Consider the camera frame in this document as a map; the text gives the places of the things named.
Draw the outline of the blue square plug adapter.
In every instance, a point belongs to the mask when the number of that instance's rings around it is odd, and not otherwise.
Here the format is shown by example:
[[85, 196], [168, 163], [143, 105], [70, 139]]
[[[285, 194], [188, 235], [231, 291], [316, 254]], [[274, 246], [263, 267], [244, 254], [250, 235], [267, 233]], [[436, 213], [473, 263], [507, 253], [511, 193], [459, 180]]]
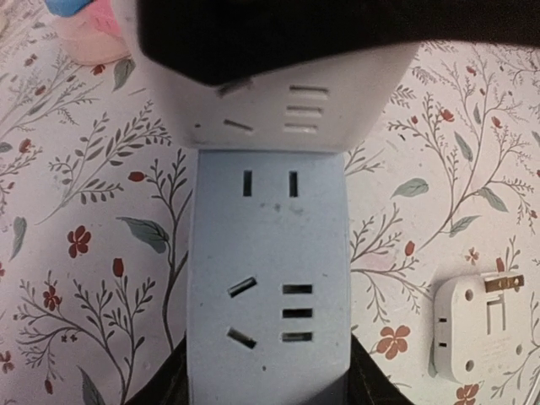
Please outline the blue square plug adapter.
[[59, 17], [72, 17], [92, 3], [92, 0], [45, 0], [47, 9]]

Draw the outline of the white plug adapter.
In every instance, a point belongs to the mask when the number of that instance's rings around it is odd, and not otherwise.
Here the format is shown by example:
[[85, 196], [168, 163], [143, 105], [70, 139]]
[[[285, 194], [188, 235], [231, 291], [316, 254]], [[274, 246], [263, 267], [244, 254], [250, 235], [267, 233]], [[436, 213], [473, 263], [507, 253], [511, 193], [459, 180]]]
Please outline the white plug adapter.
[[449, 278], [435, 293], [433, 365], [448, 381], [472, 384], [508, 372], [525, 358], [524, 275]]

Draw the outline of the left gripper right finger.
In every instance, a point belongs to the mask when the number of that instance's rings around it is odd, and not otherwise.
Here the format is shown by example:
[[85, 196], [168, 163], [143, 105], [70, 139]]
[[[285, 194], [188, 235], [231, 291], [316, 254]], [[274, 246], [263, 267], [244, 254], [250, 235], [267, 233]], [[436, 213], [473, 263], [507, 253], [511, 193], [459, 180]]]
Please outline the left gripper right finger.
[[384, 375], [359, 340], [351, 336], [348, 404], [413, 405]]

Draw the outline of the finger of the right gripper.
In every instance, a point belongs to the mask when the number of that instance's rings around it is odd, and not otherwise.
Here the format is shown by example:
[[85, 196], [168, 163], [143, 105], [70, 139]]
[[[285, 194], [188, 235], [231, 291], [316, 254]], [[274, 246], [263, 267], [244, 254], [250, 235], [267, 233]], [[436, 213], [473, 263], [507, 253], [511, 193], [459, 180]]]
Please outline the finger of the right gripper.
[[539, 43], [536, 1], [140, 1], [143, 53], [209, 86], [402, 43]]

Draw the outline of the light blue power strip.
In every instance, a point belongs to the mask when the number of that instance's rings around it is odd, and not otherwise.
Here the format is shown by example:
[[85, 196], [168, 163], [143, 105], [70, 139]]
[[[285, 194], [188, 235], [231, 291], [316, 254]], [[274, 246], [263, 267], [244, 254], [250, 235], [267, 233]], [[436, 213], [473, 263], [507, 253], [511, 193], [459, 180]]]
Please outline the light blue power strip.
[[191, 238], [191, 403], [345, 403], [343, 157], [201, 152]]

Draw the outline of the white cube socket adapter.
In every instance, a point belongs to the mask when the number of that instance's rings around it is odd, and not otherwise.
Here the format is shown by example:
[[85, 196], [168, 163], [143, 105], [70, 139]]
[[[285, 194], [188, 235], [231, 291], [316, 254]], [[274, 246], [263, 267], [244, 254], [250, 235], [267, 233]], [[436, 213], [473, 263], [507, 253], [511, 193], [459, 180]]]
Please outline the white cube socket adapter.
[[344, 152], [370, 133], [419, 44], [344, 54], [243, 78], [198, 84], [131, 41], [166, 128], [191, 149]]

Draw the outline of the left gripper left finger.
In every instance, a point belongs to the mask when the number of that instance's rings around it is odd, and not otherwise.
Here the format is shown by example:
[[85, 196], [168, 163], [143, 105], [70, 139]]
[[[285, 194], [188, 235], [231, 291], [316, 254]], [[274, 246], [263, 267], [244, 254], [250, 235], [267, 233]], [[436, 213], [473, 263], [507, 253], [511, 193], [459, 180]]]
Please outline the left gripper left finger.
[[186, 337], [126, 405], [189, 405]]

